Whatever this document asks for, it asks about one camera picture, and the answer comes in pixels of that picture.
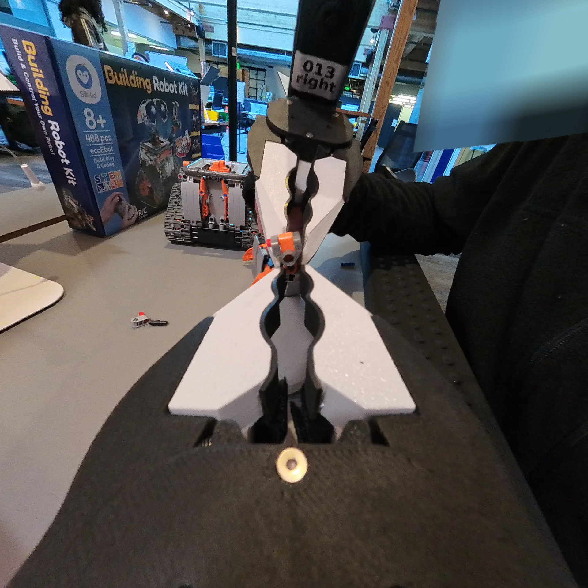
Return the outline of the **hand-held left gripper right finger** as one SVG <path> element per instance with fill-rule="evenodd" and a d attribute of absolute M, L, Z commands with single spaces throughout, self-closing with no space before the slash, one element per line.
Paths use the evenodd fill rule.
<path fill-rule="evenodd" d="M 298 438 L 329 443 L 353 420 L 416 409 L 371 314 L 313 268 L 300 270 L 312 335 L 298 408 Z"/>

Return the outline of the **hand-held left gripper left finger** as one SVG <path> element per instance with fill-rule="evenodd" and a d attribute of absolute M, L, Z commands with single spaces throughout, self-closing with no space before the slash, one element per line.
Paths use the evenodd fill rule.
<path fill-rule="evenodd" d="M 273 269 L 214 314 L 168 404 L 172 414 L 233 420 L 241 430 L 261 417 L 269 426 L 283 421 L 286 392 L 260 327 L 264 310 L 274 303 L 278 275 Z"/>

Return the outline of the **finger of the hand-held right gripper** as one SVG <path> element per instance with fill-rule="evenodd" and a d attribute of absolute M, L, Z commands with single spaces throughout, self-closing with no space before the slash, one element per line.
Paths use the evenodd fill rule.
<path fill-rule="evenodd" d="M 305 222 L 301 264 L 313 258 L 344 204 L 346 162 L 337 158 L 318 159 L 313 171 L 318 179 L 318 191 L 307 206 L 311 215 Z"/>
<path fill-rule="evenodd" d="M 286 213 L 292 198 L 288 179 L 297 165 L 297 156 L 287 146 L 265 142 L 255 193 L 258 221 L 266 240 L 284 232 L 300 230 L 300 209 L 292 208 L 290 219 Z"/>

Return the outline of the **dark grey connector piece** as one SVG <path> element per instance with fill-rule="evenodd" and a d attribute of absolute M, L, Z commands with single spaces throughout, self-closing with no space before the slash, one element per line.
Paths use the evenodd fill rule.
<path fill-rule="evenodd" d="M 300 257 L 300 255 L 302 253 L 302 248 L 303 248 L 302 237 L 300 235 L 300 232 L 293 232 L 293 233 L 299 239 L 299 241 L 297 243 L 297 245 L 298 245 L 297 249 L 299 250 L 299 257 Z M 280 261 L 280 257 L 279 257 L 279 255 L 280 255 L 279 246 L 277 244 L 276 238 L 277 238 L 277 235 L 269 238 L 271 240 L 271 247 L 267 247 L 267 249 L 268 249 L 268 252 L 272 258 L 274 265 L 279 266 L 279 265 L 281 265 L 281 261 Z"/>

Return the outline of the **orange connector piece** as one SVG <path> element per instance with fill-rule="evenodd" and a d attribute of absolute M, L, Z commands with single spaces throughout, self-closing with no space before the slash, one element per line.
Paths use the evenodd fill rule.
<path fill-rule="evenodd" d="M 289 281 L 294 280 L 298 271 L 299 250 L 297 249 L 298 237 L 293 232 L 284 232 L 277 236 L 279 257 Z"/>

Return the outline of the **person's right forearm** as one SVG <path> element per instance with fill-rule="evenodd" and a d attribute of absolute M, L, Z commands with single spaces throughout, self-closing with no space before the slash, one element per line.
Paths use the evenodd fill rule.
<path fill-rule="evenodd" d="M 363 173 L 329 230 L 390 254 L 458 254 L 466 237 L 452 228 L 432 185 Z"/>

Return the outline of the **black tracked brick robot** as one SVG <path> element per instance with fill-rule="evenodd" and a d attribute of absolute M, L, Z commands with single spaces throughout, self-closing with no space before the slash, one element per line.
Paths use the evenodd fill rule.
<path fill-rule="evenodd" d="M 258 226 L 242 196 L 248 164 L 200 158 L 185 161 L 172 189 L 164 219 L 174 243 L 246 250 Z"/>

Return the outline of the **blue storage crate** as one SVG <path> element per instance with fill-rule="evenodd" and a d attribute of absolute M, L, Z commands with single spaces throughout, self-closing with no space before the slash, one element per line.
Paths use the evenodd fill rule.
<path fill-rule="evenodd" d="M 228 160 L 225 155 L 222 139 L 215 134 L 201 135 L 202 158 L 212 160 Z"/>

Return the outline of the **black perforated board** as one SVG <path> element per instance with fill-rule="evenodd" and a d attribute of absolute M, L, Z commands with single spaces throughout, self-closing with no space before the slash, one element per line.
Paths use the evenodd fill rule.
<path fill-rule="evenodd" d="M 484 394 L 416 257 L 360 244 L 366 308 L 388 321 L 425 361 L 487 416 Z"/>

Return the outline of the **grey and orange brick model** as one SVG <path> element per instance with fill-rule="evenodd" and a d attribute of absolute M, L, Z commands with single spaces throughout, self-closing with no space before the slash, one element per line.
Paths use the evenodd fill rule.
<path fill-rule="evenodd" d="M 276 266 L 274 265 L 272 258 L 268 252 L 268 249 L 265 245 L 265 242 L 261 238 L 259 234 L 255 235 L 253 240 L 253 246 L 246 251 L 243 256 L 244 261 L 254 261 L 257 276 L 254 279 L 253 283 L 257 283 L 261 278 L 265 277 L 271 270 L 273 269 L 284 269 L 282 265 Z M 285 286 L 285 297 L 293 297 L 298 296 L 300 294 L 300 284 L 299 284 L 299 261 L 298 259 L 298 271 L 295 275 L 294 280 L 289 281 L 288 276 L 286 275 L 286 286 Z"/>

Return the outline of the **blue printed cardboard box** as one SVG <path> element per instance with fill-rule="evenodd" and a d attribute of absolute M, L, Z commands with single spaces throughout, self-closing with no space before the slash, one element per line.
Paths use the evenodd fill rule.
<path fill-rule="evenodd" d="M 201 157 L 195 76 L 1 25 L 69 226 L 109 236 L 166 210 Z"/>

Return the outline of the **wooden post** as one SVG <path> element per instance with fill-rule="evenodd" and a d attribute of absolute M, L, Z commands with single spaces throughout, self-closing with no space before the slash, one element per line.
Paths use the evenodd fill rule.
<path fill-rule="evenodd" d="M 408 39 L 410 27 L 416 11 L 418 1 L 401 1 L 399 5 L 399 12 L 396 16 L 394 28 L 392 31 L 391 43 L 386 56 L 386 64 L 380 80 L 378 94 L 376 96 L 372 118 L 377 119 L 378 123 L 375 131 L 366 143 L 362 154 L 366 161 L 364 161 L 364 172 L 370 170 L 371 160 L 378 143 L 380 131 L 383 126 L 388 101 L 392 92 L 393 84 L 398 74 L 399 65 L 401 63 L 403 50 Z"/>

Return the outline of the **black metal post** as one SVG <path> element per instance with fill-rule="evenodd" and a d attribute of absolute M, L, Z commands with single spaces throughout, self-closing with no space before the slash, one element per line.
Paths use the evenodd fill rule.
<path fill-rule="evenodd" d="M 229 98 L 229 160 L 237 161 L 238 154 L 238 101 L 237 101 L 237 1 L 226 1 L 228 45 L 228 98 Z"/>

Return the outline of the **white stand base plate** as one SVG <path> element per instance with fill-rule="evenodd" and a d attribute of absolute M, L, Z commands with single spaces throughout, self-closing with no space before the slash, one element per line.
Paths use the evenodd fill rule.
<path fill-rule="evenodd" d="M 1 332 L 58 302 L 63 286 L 1 263 Z"/>

